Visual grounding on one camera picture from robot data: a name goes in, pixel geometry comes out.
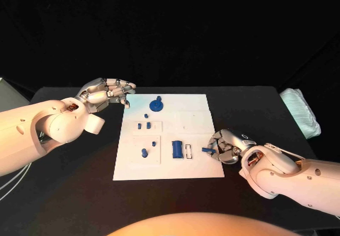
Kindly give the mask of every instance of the small blue piece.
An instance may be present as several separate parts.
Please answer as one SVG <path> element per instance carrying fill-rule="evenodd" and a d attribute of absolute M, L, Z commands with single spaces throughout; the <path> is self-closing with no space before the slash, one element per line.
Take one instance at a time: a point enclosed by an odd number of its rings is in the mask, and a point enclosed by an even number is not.
<path fill-rule="evenodd" d="M 141 150 L 141 156 L 146 158 L 147 157 L 147 149 Z"/>
<path fill-rule="evenodd" d="M 209 152 L 209 151 L 211 151 L 212 153 L 216 153 L 216 150 L 215 150 L 215 149 L 205 148 L 205 147 L 202 148 L 202 151 L 205 151 L 205 152 Z"/>
<path fill-rule="evenodd" d="M 183 158 L 182 141 L 172 142 L 172 157 L 173 158 Z"/>
<path fill-rule="evenodd" d="M 157 96 L 157 99 L 152 101 L 150 103 L 150 109 L 153 112 L 159 112 L 163 109 L 163 102 L 162 102 L 162 97 Z"/>

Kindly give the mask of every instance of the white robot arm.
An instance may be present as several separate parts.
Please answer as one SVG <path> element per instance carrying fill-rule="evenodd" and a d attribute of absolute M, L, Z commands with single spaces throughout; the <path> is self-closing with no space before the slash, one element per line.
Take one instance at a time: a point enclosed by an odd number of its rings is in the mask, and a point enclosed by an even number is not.
<path fill-rule="evenodd" d="M 51 100 L 0 113 L 0 176 L 43 157 L 74 141 L 82 131 L 98 134 L 104 119 L 100 112 L 110 102 L 130 103 L 126 92 L 136 84 L 98 78 L 82 87 L 75 98 Z"/>
<path fill-rule="evenodd" d="M 224 153 L 208 155 L 225 164 L 242 158 L 239 174 L 262 197 L 283 194 L 303 206 L 340 215 L 340 163 L 304 159 L 273 144 L 257 146 L 245 134 L 229 129 L 215 133 L 209 148 L 213 144 Z M 294 162 L 283 152 L 300 160 Z"/>

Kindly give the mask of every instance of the black table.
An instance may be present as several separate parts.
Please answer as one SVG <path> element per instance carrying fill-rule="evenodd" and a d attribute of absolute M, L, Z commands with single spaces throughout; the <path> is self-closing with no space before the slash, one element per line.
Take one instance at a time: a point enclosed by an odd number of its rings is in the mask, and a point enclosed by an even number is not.
<path fill-rule="evenodd" d="M 61 100 L 78 91 L 42 88 L 32 103 Z M 137 88 L 137 92 L 206 94 L 216 131 L 234 128 L 258 144 L 270 142 L 316 158 L 275 88 Z M 105 235 L 150 217 L 198 211 L 247 216 L 290 230 L 340 228 L 334 216 L 288 197 L 261 197 L 239 176 L 241 163 L 224 165 L 225 178 L 113 181 L 123 112 L 124 106 L 111 104 L 97 114 L 105 119 L 101 133 L 84 132 L 33 162 L 0 202 L 2 235 Z"/>

